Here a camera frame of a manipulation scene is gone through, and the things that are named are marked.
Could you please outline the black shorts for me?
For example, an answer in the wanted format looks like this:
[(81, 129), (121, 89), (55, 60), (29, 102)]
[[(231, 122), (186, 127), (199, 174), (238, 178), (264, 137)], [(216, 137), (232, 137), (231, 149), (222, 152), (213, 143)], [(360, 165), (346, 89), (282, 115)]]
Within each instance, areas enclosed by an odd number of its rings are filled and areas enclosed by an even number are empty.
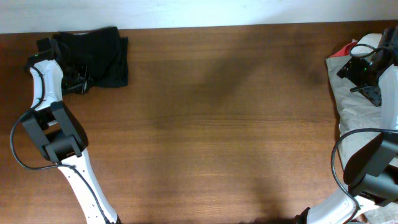
[(90, 86), (120, 88), (128, 85), (128, 38), (121, 37), (116, 26), (84, 34), (60, 32), (53, 37), (67, 46), (72, 62), (88, 66)]

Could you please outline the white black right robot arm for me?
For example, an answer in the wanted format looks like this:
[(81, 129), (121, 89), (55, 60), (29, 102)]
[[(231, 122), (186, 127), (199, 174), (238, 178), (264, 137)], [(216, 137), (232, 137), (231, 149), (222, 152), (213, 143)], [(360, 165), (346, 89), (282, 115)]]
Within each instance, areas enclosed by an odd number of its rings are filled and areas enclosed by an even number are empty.
[(341, 132), (331, 152), (331, 171), (336, 172), (340, 157), (343, 180), (334, 176), (338, 189), (294, 223), (352, 223), (397, 203), (397, 28), (326, 62)]

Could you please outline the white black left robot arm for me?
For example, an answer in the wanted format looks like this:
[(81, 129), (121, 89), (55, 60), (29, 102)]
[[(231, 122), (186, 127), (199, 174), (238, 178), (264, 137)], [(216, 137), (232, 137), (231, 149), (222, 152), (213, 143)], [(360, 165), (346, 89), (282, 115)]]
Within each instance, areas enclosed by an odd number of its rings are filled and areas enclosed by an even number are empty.
[(57, 168), (70, 184), (87, 223), (120, 223), (96, 179), (88, 154), (88, 137), (63, 102), (67, 93), (88, 90), (88, 66), (72, 60), (69, 48), (59, 40), (37, 41), (38, 53), (26, 65), (34, 81), (34, 99), (19, 122), (42, 157)]

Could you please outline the grey shorts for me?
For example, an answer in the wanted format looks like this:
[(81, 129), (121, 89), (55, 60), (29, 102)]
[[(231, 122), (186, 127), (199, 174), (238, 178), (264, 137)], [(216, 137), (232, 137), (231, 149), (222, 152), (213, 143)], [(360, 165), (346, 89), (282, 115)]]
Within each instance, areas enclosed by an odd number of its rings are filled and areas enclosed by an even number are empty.
[[(374, 106), (358, 92), (350, 92), (355, 85), (347, 78), (340, 78), (337, 72), (351, 59), (350, 56), (326, 59), (328, 77), (336, 101), (336, 109), (340, 115), (340, 134), (361, 128), (381, 128), (382, 108)], [(377, 133), (357, 133), (345, 138), (338, 147), (342, 168), (346, 167), (350, 157), (360, 150)]]

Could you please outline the red cloth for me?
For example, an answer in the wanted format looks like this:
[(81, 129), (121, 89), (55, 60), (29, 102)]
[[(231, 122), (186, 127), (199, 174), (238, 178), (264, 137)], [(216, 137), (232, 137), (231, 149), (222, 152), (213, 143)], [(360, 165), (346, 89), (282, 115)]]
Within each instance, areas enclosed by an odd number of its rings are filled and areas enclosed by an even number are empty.
[(334, 57), (344, 57), (349, 55), (350, 50), (357, 45), (357, 41), (353, 41), (349, 44), (346, 44), (345, 46), (343, 46), (339, 51), (337, 51), (335, 54), (331, 55), (330, 58), (334, 58)]

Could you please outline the white cloth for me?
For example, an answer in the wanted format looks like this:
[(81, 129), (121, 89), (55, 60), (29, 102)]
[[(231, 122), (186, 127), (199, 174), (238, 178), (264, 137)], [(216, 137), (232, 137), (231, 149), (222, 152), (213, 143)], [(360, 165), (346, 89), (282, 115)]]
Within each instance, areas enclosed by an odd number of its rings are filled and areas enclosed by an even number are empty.
[(380, 43), (382, 34), (367, 34), (350, 50), (354, 56), (364, 56), (376, 49)]

